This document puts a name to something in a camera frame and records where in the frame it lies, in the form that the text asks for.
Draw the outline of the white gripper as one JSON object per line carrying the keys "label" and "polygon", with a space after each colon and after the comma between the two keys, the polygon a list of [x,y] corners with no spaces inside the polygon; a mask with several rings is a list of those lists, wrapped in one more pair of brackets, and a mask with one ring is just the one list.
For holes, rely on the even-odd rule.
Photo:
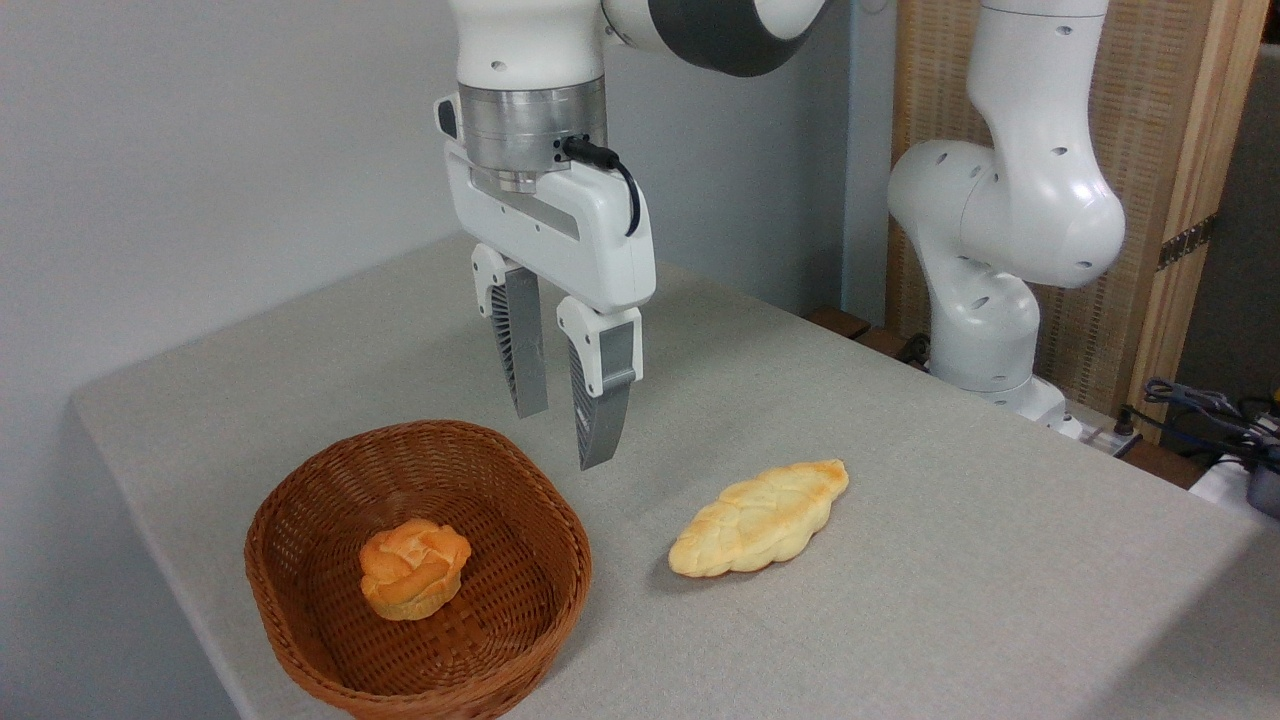
{"label": "white gripper", "polygon": [[626,236],[625,179],[582,163],[540,176],[530,193],[504,190],[460,142],[460,96],[439,99],[435,110],[456,213],[480,242],[471,255],[477,305],[495,333],[515,411],[526,418],[548,407],[539,275],[576,297],[559,302],[557,320],[570,343],[579,461],[584,470],[607,462],[631,384],[643,378],[636,307],[657,287],[648,215]]}

